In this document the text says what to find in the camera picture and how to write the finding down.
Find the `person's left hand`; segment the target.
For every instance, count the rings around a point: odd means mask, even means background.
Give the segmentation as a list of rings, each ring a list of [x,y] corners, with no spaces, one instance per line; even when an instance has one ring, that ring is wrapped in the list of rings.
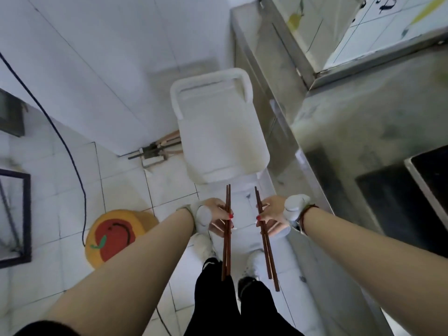
[[[223,238],[226,223],[230,222],[233,228],[233,211],[225,211],[225,203],[218,198],[209,198],[200,202],[200,206],[195,215],[195,225],[197,232],[205,234],[213,232]]]

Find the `person's right hand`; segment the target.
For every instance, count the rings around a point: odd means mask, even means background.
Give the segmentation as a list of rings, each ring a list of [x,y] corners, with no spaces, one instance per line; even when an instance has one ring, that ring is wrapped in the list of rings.
[[[272,206],[272,219],[265,223],[269,237],[274,240],[286,237],[291,231],[289,222],[283,216],[285,200],[285,197],[274,195],[261,201],[263,208],[268,205]]]

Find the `brown wooden chopstick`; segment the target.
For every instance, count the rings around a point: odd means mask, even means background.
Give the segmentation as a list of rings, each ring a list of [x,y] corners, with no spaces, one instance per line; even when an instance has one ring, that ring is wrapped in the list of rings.
[[[259,215],[261,215],[262,213],[262,203],[261,203],[261,199],[260,199],[260,194],[259,191],[257,189],[257,187],[255,186],[255,197],[256,197],[256,202],[257,202],[257,209],[259,211]],[[271,265],[271,249],[270,249],[270,242],[268,240],[268,234],[267,234],[267,230],[266,230],[266,223],[260,219],[257,218],[257,221],[260,223],[260,228],[261,228],[261,235],[262,235],[262,242],[263,242],[263,248],[264,248],[264,253],[265,253],[265,258],[266,258],[266,268],[267,268],[267,276],[269,279],[273,279],[273,272],[272,272],[272,265]]]
[[[231,185],[226,186],[226,202],[224,206],[224,210],[227,212],[227,215],[230,214],[231,211]],[[231,264],[231,256],[230,256],[230,248],[231,248],[231,226],[230,220],[224,221],[224,243],[223,243],[223,257],[222,257],[222,273],[221,273],[221,281],[225,281],[226,277],[230,275],[230,264]]]
[[[279,284],[279,281],[278,281],[278,276],[277,276],[277,271],[276,271],[276,267],[275,267],[275,262],[274,262],[274,258],[273,258],[273,254],[272,254],[272,248],[271,248],[271,245],[270,245],[270,249],[271,249],[271,265],[272,265],[272,272],[273,272],[273,284],[274,284],[274,287],[275,287],[275,291],[276,292],[280,292],[280,284]]]

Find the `person's left forearm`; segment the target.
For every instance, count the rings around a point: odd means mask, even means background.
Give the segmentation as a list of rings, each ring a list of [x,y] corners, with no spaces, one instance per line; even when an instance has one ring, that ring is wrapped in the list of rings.
[[[194,228],[183,208],[70,288],[46,319],[82,336],[140,336]]]

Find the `person's right forearm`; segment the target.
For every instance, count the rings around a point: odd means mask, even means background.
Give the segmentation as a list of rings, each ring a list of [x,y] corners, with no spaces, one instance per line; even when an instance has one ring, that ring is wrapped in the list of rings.
[[[413,336],[448,336],[448,259],[375,233],[315,206],[305,234]]]

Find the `white wrist tracker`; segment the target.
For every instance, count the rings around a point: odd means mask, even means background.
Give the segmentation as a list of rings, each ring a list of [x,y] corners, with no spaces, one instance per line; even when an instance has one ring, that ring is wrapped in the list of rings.
[[[191,236],[208,232],[212,221],[212,212],[203,201],[184,205],[176,209],[176,211],[178,210],[186,210],[191,215],[193,219],[193,232]]]
[[[305,194],[297,194],[287,197],[284,202],[283,216],[291,224],[297,224],[299,216],[311,203],[311,198]]]

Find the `white shoe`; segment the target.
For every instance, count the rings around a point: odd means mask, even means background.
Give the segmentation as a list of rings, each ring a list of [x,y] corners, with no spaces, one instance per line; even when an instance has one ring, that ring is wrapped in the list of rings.
[[[257,249],[249,255],[241,279],[260,280],[267,277],[265,253],[262,249]]]
[[[219,263],[212,240],[208,235],[195,234],[192,237],[193,250],[205,267],[209,263]]]

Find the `white plastic chair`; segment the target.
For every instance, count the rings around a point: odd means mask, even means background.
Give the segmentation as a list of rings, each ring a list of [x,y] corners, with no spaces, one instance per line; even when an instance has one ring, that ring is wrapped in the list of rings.
[[[189,178],[198,186],[255,186],[270,154],[241,68],[175,81],[170,88]]]

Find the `black trousers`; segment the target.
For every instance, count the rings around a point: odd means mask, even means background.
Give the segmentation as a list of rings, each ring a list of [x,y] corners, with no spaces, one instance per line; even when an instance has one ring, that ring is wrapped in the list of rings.
[[[195,290],[195,307],[184,336],[305,336],[277,311],[272,293],[252,276],[221,280],[222,261],[205,260]]]

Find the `stainless steel counter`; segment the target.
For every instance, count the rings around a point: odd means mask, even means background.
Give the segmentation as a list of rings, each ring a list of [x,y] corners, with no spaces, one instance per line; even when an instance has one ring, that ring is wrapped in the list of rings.
[[[231,24],[277,194],[386,236],[356,178],[448,145],[448,26],[317,72],[273,0],[233,8]]]

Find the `black induction cooktop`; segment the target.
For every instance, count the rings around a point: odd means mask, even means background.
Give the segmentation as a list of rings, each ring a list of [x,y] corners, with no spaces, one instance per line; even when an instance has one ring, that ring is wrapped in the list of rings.
[[[386,236],[448,259],[448,145],[360,175],[356,183]]]

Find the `black shirt sleeve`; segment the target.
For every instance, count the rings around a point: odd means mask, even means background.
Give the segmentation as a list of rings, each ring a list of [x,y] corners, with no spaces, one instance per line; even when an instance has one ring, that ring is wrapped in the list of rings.
[[[21,328],[13,336],[81,336],[71,327],[49,320],[32,322]]]

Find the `wooden handled floor tool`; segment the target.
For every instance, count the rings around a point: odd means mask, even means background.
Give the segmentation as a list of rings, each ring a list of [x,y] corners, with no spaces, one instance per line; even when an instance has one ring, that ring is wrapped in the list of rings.
[[[149,146],[142,147],[138,151],[130,153],[128,160],[140,159],[144,169],[149,170],[152,166],[167,161],[172,156],[183,154],[183,150],[173,150],[175,146],[182,144],[181,134],[179,130],[163,136],[157,141],[152,142]]]

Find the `black metal frame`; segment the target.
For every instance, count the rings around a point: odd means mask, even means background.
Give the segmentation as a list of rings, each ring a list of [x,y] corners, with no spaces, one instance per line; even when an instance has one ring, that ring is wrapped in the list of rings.
[[[31,176],[0,168],[0,270],[31,260]]]

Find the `dark wall box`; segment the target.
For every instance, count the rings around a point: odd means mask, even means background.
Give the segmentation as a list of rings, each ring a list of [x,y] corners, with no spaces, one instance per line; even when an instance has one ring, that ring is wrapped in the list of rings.
[[[24,102],[0,89],[0,131],[15,137],[25,136]]]

